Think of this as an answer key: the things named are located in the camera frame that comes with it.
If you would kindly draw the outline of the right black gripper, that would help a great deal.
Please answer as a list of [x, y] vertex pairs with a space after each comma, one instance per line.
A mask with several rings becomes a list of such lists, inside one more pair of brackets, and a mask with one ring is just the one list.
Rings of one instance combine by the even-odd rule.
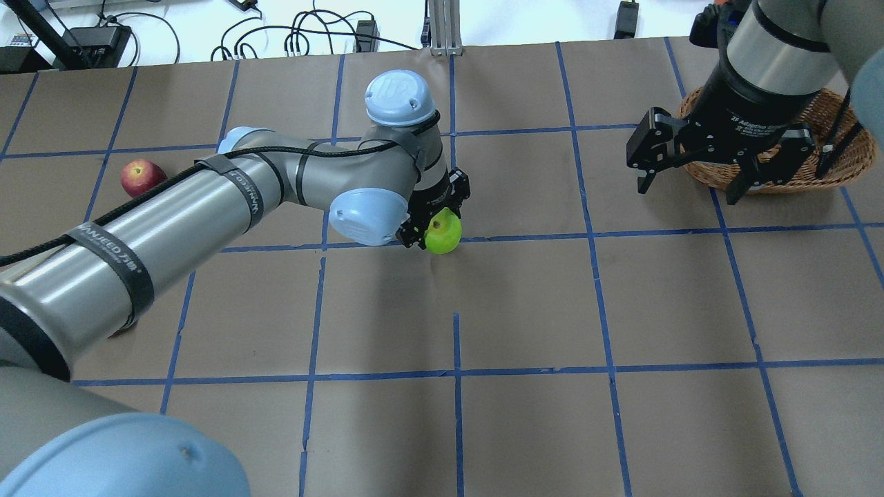
[[649, 191], [657, 174], [690, 163], [735, 166], [725, 188], [729, 206], [768, 182], [789, 182], [814, 151], [811, 129], [799, 117], [816, 95], [708, 83], [681, 117], [650, 107], [626, 144], [626, 166], [640, 172], [638, 194]]

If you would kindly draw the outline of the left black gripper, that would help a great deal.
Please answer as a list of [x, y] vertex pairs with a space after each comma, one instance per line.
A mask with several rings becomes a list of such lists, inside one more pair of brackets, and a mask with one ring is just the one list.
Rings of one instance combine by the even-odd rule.
[[430, 188], [414, 190], [408, 200], [408, 218], [400, 226], [401, 245], [406, 248], [418, 246], [421, 251], [426, 251], [426, 233], [430, 220], [445, 207], [461, 220], [462, 204], [470, 195], [470, 178], [461, 169], [445, 172], [436, 185]]

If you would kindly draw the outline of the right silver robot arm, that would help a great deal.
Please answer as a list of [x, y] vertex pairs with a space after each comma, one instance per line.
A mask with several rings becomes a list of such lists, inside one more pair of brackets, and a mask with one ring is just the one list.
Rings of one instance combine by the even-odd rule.
[[882, 139], [881, 1], [727, 1], [695, 18], [689, 40], [717, 65], [685, 117], [653, 107], [628, 139], [644, 194], [655, 176], [692, 162], [736, 166], [727, 203], [792, 180], [816, 145], [799, 117], [839, 70], [844, 106]]

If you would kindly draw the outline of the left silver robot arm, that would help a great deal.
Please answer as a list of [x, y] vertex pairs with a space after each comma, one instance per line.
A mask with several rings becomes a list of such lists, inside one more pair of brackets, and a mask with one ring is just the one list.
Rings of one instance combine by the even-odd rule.
[[73, 386], [73, 364], [285, 202], [365, 246], [428, 249], [436, 217], [470, 197], [467, 173], [449, 166], [422, 75], [383, 72], [364, 100], [356, 150], [236, 127], [173, 179], [2, 258], [3, 496], [251, 494], [230, 449]]

